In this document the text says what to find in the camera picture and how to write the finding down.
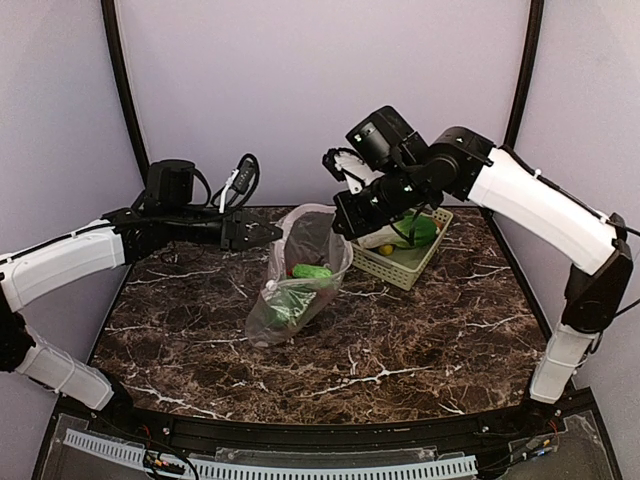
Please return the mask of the pale green plastic basket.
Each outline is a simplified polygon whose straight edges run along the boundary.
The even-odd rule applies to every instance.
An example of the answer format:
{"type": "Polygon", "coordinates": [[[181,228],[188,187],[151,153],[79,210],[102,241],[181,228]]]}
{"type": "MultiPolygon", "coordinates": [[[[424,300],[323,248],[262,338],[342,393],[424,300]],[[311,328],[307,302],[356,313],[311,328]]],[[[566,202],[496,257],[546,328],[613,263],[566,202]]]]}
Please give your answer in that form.
{"type": "Polygon", "coordinates": [[[352,243],[353,266],[385,282],[409,291],[427,264],[434,257],[453,220],[453,213],[439,208],[432,213],[422,213],[422,219],[429,219],[436,227],[435,238],[424,246],[402,249],[397,246],[389,255],[377,250],[364,249],[357,242],[352,243]]]}

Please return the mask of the light green bitter gourd toy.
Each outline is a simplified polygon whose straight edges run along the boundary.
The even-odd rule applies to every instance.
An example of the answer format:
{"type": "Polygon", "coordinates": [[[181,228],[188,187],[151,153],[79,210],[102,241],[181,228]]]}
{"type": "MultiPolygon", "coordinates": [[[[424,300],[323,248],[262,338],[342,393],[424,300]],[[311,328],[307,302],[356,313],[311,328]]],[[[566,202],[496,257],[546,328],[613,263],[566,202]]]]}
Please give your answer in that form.
{"type": "Polygon", "coordinates": [[[293,279],[326,279],[332,275],[333,272],[329,267],[320,265],[299,263],[291,269],[293,279]]]}

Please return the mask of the clear zip top bag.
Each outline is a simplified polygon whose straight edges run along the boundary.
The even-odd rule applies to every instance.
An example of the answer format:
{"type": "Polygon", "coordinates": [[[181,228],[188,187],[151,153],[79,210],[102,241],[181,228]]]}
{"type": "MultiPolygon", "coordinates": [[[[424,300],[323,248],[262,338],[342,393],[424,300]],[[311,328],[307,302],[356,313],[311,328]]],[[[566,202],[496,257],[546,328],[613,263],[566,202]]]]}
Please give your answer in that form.
{"type": "Polygon", "coordinates": [[[267,348],[288,341],[339,293],[354,253],[351,243],[333,231],[335,212],[334,206],[303,204],[276,222],[283,235],[270,245],[265,279],[245,322],[245,335],[253,346],[267,348]],[[333,275],[326,279],[293,279],[291,269],[299,263],[329,267],[333,275]],[[316,292],[303,319],[293,328],[269,327],[265,298],[277,289],[295,287],[306,287],[316,292]]]}

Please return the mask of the green bell pepper toy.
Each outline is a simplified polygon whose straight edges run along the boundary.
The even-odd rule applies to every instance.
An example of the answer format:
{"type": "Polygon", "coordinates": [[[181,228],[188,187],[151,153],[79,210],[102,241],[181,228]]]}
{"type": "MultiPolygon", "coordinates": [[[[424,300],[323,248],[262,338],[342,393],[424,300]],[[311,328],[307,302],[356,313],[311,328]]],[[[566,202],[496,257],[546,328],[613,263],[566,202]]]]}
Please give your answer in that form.
{"type": "Polygon", "coordinates": [[[306,287],[282,288],[270,292],[265,298],[266,323],[269,327],[297,327],[316,297],[306,287]]]}

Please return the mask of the yellow corn toy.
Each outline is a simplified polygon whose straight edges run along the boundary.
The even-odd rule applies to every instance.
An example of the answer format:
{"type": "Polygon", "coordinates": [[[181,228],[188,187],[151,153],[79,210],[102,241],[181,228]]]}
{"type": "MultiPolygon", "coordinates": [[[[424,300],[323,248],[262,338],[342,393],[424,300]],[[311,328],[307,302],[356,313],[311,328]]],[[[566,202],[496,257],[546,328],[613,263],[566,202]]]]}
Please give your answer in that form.
{"type": "Polygon", "coordinates": [[[389,256],[394,252],[394,246],[391,244],[382,245],[378,248],[380,255],[389,256]]]}

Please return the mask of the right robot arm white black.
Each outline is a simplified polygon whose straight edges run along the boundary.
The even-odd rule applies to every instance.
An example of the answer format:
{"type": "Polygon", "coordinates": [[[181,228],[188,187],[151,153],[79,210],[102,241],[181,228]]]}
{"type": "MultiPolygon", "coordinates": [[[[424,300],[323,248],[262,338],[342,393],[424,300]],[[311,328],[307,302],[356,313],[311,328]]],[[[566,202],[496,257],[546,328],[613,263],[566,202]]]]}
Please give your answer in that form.
{"type": "Polygon", "coordinates": [[[433,143],[391,106],[369,114],[332,148],[323,166],[347,190],[333,198],[333,229],[347,240],[394,226],[410,209],[437,208],[445,195],[499,213],[572,262],[565,306],[529,383],[537,403],[558,401],[602,333],[622,313],[634,261],[632,228],[605,215],[528,166],[507,145],[465,127],[446,129],[433,143]]]}

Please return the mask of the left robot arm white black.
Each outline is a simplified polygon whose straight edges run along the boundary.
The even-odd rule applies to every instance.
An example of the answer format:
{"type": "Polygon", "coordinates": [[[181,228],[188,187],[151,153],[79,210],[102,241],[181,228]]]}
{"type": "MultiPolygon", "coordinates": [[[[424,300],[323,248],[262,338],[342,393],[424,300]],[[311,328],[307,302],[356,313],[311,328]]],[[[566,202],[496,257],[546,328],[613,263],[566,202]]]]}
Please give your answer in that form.
{"type": "Polygon", "coordinates": [[[223,186],[193,201],[206,178],[188,160],[151,164],[133,204],[79,229],[1,257],[1,369],[64,394],[93,411],[126,396],[116,381],[50,344],[21,312],[34,300],[103,270],[132,265],[172,242],[243,251],[281,238],[280,228],[245,210],[260,180],[256,156],[243,155],[223,186]]]}

